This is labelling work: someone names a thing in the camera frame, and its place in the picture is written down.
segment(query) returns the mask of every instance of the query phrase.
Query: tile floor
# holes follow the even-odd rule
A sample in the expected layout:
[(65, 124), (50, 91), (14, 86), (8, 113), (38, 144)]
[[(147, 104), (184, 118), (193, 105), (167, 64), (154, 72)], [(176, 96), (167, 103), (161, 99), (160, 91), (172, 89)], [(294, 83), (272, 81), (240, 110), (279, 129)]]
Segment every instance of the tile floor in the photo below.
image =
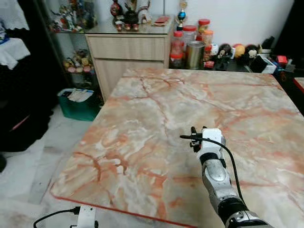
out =
[[(40, 140), (23, 152), (3, 153), (8, 164), (0, 173), (1, 228), (30, 228), (46, 214), (78, 206), (53, 198), (48, 189), (91, 122), (65, 118), (59, 106), (53, 111), (49, 129)], [(177, 227), (105, 209), (97, 210), (96, 220), (102, 228)], [(38, 228), (69, 228), (76, 224), (76, 215), (63, 213), (40, 222)]]

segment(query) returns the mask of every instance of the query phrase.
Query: wooden cabinet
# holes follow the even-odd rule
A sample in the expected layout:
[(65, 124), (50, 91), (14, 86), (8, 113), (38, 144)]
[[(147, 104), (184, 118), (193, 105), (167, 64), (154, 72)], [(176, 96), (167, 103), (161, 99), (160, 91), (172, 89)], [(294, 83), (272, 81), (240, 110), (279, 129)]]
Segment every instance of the wooden cabinet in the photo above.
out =
[(86, 33), (104, 101), (126, 69), (168, 68), (172, 33), (172, 19), (165, 27), (144, 25), (139, 32), (121, 33), (109, 21)]

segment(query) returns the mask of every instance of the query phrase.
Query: red jar lid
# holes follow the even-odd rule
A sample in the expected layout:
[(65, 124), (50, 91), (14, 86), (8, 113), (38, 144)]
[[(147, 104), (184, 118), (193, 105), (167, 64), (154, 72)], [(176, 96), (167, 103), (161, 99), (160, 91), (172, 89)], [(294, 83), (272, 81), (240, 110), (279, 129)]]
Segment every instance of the red jar lid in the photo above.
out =
[(180, 54), (170, 54), (170, 58), (182, 58), (182, 53), (180, 53)]
[(212, 49), (212, 45), (208, 45), (207, 47), (205, 47), (205, 51), (211, 51)]
[(199, 19), (199, 25), (208, 25), (210, 24), (210, 20), (208, 19)]
[(194, 25), (186, 25), (186, 26), (183, 27), (182, 30), (184, 30), (186, 32), (194, 32), (194, 31), (196, 31), (196, 26), (194, 26)]
[(175, 31), (174, 36), (175, 37), (182, 37), (182, 31)]

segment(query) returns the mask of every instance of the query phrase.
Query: white wall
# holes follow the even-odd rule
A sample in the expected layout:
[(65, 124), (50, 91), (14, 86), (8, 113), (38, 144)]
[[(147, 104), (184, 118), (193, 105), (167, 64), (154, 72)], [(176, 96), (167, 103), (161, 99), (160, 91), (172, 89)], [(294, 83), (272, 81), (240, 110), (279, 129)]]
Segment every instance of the white wall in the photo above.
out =
[[(96, 0), (100, 20), (110, 14), (112, 1)], [(166, 14), (177, 15), (180, 0), (166, 0)], [(213, 41), (222, 43), (258, 44), (274, 36), (277, 40), (294, 0), (188, 0), (186, 24), (197, 24), (198, 19), (211, 20)], [(162, 14), (163, 0), (152, 0), (152, 14)]]

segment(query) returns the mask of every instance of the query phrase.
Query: black cable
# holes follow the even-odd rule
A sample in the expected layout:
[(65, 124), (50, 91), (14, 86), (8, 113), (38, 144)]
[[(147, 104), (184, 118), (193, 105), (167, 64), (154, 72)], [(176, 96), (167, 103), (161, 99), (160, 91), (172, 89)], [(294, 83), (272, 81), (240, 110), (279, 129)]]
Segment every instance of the black cable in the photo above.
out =
[(222, 148), (224, 148), (228, 152), (228, 154), (230, 156), (230, 159), (231, 159), (231, 162), (232, 162), (232, 166), (233, 166), (234, 177), (236, 179), (238, 196), (242, 199), (242, 201), (246, 205), (246, 203), (245, 203), (245, 201), (243, 199), (243, 196), (242, 196), (242, 192), (241, 192), (241, 188), (240, 188), (239, 182), (238, 182), (237, 167), (236, 167), (236, 164), (234, 162), (234, 158), (233, 158), (233, 155), (232, 155), (231, 151), (225, 145), (223, 145), (223, 144), (221, 144), (221, 143), (219, 143), (217, 141), (211, 140), (211, 139), (200, 138), (200, 137), (197, 137), (195, 135), (181, 135), (180, 137), (182, 139), (192, 139), (192, 140), (196, 140), (196, 141), (207, 141), (207, 142), (210, 142), (210, 143), (214, 143), (216, 145), (221, 146)]
[(51, 217), (51, 216), (53, 216), (53, 215), (60, 214), (60, 213), (65, 213), (65, 212), (71, 212), (71, 213), (74, 213), (74, 215), (78, 215), (78, 214), (79, 214), (79, 211), (80, 211), (80, 207), (74, 207), (73, 209), (69, 209), (69, 210), (60, 210), (60, 211), (56, 211), (56, 212), (54, 212), (54, 213), (51, 213), (51, 214), (49, 214), (49, 215), (46, 215), (46, 216), (44, 216), (44, 217), (38, 219), (37, 221), (35, 221), (34, 224), (33, 224), (33, 227), (34, 227), (34, 228), (37, 228), (37, 226), (36, 226), (37, 223), (39, 223), (40, 221), (45, 220), (45, 219), (47, 219), (48, 217)]

